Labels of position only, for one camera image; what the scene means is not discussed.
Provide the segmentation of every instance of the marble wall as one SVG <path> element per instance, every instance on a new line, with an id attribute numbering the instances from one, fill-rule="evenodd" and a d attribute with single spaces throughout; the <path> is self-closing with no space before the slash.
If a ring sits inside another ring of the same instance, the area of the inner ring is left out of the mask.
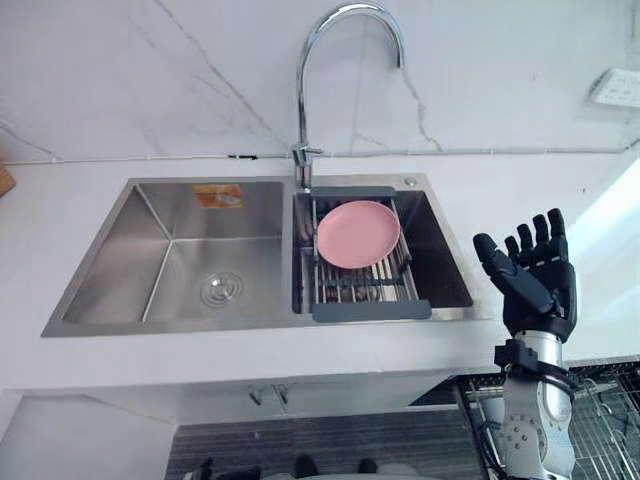
<path id="1" fill-rule="evenodd" d="M 25 162 L 285 152 L 300 48 L 336 3 L 6 0 L 0 148 Z M 607 68 L 640 67 L 637 0 L 380 3 L 415 89 L 380 25 L 338 24 L 308 69 L 314 146 L 620 148 L 640 136 L 637 113 L 587 101 Z"/>

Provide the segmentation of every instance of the label sticker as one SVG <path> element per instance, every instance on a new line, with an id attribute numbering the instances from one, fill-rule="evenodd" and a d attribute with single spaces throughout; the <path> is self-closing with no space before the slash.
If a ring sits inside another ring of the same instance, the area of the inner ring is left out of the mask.
<path id="1" fill-rule="evenodd" d="M 202 208 L 242 208 L 240 185 L 194 185 L 198 203 Z"/>

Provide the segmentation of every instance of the electrical socket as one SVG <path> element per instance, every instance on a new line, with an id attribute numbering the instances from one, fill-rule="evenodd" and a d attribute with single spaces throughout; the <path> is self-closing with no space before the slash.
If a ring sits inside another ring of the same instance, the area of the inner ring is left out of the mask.
<path id="1" fill-rule="evenodd" d="M 640 108 L 640 72 L 607 70 L 591 91 L 591 99 L 603 105 Z"/>

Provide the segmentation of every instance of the dish drying rack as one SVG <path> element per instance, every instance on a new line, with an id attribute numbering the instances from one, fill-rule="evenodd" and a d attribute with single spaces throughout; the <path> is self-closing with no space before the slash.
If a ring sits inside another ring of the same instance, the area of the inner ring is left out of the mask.
<path id="1" fill-rule="evenodd" d="M 421 299 L 411 273 L 411 252 L 404 232 L 384 259 L 357 269 L 331 265 L 318 253 L 318 225 L 334 208 L 354 200 L 371 200 L 399 218 L 391 187 L 316 187 L 311 192 L 313 225 L 313 303 L 320 323 L 358 320 L 427 319 L 431 305 Z"/>
<path id="2" fill-rule="evenodd" d="M 572 371 L 580 378 L 569 426 L 576 456 L 572 478 L 640 480 L 640 363 Z M 500 478 L 495 471 L 504 464 L 496 441 L 500 424 L 490 418 L 484 401 L 502 397 L 503 380 L 500 375 L 461 377 L 455 388 L 487 479 Z"/>

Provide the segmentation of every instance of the drain strainer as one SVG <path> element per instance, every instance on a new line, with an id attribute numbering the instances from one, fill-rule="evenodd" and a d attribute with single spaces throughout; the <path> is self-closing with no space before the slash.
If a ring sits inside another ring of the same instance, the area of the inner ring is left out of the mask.
<path id="1" fill-rule="evenodd" d="M 242 279 L 235 273 L 221 272 L 207 278 L 200 290 L 202 302 L 212 308 L 230 304 L 242 294 Z"/>

